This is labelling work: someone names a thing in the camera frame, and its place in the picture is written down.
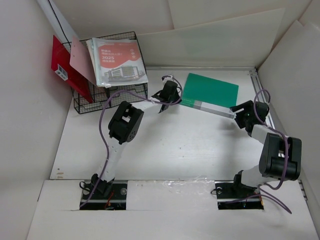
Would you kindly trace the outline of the pink paper folder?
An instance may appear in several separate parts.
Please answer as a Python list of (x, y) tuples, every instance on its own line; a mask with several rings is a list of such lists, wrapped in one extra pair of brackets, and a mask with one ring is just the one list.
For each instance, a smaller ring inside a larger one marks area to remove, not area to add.
[(89, 50), (75, 36), (72, 37), (69, 64), (90, 83), (97, 86)]

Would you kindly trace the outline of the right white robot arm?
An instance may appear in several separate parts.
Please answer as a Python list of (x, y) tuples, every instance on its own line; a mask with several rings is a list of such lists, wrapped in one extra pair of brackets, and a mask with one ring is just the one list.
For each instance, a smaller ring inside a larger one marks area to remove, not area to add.
[(239, 171), (231, 184), (231, 191), (237, 197), (254, 192), (258, 185), (268, 185), (279, 180), (296, 181), (301, 173), (302, 141), (288, 137), (268, 127), (265, 123), (269, 113), (267, 103), (249, 100), (230, 107), (235, 113), (235, 122), (245, 129), (249, 137), (263, 144), (258, 165)]

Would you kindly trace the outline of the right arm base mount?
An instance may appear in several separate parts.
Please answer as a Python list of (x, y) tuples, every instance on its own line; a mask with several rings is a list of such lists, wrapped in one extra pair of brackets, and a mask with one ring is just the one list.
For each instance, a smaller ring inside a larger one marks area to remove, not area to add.
[(216, 196), (219, 210), (263, 210), (263, 202), (256, 187), (241, 183), (242, 172), (233, 180), (215, 180), (210, 192)]

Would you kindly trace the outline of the clear sleeve orange 2025 brochure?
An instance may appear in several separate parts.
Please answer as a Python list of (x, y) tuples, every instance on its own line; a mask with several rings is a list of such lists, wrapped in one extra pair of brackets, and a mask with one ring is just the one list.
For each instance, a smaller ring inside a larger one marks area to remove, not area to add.
[(136, 39), (92, 39), (96, 85), (110, 88), (145, 84), (148, 77)]

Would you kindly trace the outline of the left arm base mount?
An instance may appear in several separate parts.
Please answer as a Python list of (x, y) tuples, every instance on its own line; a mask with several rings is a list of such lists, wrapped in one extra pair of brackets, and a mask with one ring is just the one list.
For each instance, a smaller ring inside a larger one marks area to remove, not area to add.
[(94, 174), (91, 180), (81, 181), (79, 187), (82, 190), (80, 210), (106, 210), (124, 211), (127, 205), (128, 182), (112, 179), (111, 182), (100, 180), (94, 189), (98, 175)]

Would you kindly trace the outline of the red plastic folder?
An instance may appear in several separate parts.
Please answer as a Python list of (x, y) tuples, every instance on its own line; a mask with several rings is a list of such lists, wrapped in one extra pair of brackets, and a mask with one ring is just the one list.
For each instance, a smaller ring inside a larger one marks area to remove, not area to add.
[(93, 103), (88, 80), (70, 65), (70, 60), (71, 54), (53, 35), (51, 69), (89, 103)]

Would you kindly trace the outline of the clear sleeve map brochure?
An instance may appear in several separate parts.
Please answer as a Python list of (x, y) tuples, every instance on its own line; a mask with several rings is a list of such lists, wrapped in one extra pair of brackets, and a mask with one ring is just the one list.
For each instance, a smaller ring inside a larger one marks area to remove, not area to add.
[(89, 56), (91, 59), (91, 63), (93, 66), (93, 72), (94, 72), (94, 80), (91, 82), (93, 83), (94, 86), (97, 86), (97, 74), (96, 74), (96, 64), (95, 64), (95, 57), (94, 57), (94, 47), (93, 47), (93, 39), (90, 38), (86, 41), (86, 45), (88, 48)]

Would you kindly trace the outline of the green plastic folder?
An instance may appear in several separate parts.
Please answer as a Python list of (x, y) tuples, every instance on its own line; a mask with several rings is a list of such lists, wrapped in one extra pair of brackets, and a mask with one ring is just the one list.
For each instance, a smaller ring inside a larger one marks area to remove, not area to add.
[(230, 108), (237, 104), (238, 92), (236, 84), (189, 73), (180, 104), (233, 119), (235, 114)]

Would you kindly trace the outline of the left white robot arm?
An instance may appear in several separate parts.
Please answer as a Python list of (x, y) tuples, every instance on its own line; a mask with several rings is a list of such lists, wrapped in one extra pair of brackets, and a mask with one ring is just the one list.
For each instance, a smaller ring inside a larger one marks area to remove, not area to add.
[(106, 146), (106, 160), (90, 180), (90, 192), (100, 198), (107, 198), (112, 191), (118, 162), (126, 145), (138, 133), (144, 116), (159, 115), (182, 99), (182, 86), (172, 75), (162, 78), (164, 86), (151, 98), (129, 103), (122, 101), (108, 123), (108, 137), (102, 131), (103, 115), (99, 119), (99, 132)]

